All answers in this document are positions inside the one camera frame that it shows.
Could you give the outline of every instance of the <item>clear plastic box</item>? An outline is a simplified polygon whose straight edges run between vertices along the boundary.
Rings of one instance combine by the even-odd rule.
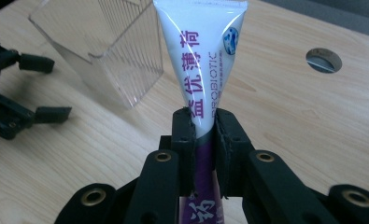
[[[152,0],[44,0],[29,20],[92,91],[128,108],[163,73]]]

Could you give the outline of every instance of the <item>table surface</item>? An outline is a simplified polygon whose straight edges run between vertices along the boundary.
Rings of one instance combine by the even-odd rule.
[[[79,76],[27,20],[40,0],[0,11],[0,42],[56,61],[50,75],[3,71],[0,92],[35,109],[71,105],[62,125],[35,125],[0,138],[0,223],[53,223],[91,183],[120,188],[139,176],[172,114],[184,106],[163,46],[164,74],[131,110],[94,101]],[[233,112],[253,145],[283,158],[312,189],[350,183],[369,190],[369,36],[250,0],[239,51],[220,107]],[[337,53],[342,69],[309,67],[313,48]],[[246,223],[241,200],[224,200],[226,223]]]

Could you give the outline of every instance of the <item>white toothpaste tube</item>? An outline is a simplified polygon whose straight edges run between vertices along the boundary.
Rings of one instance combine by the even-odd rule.
[[[247,0],[153,0],[172,65],[195,125],[195,192],[180,223],[224,223],[213,167],[212,128],[234,64]]]

